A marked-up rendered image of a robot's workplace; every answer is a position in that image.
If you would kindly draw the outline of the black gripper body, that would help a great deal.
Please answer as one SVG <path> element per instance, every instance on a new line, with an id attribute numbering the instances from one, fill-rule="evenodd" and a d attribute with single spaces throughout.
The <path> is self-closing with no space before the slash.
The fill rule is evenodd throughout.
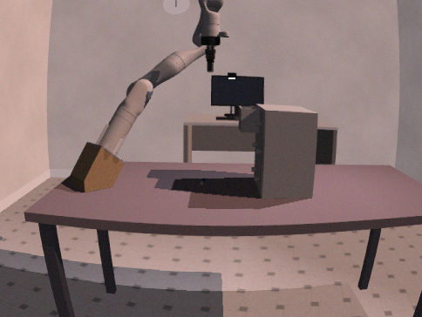
<path id="1" fill-rule="evenodd" d="M 220 45 L 221 38 L 220 37 L 201 37 L 201 44 L 202 45 Z"/>

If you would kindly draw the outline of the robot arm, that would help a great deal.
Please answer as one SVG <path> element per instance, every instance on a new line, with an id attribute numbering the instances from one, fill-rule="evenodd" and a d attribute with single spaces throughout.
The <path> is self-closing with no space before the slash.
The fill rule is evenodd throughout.
<path id="1" fill-rule="evenodd" d="M 224 1 L 199 0 L 202 14 L 192 39 L 198 48 L 172 53 L 145 76 L 131 83 L 127 88 L 126 98 L 119 104 L 96 145 L 104 146 L 116 156 L 136 118 L 143 112 L 153 95 L 153 89 L 176 76 L 193 61 L 206 54 L 207 46 L 201 44 L 201 37 L 229 37 L 227 31 L 221 32 L 220 30 L 220 14 L 218 11 Z"/>

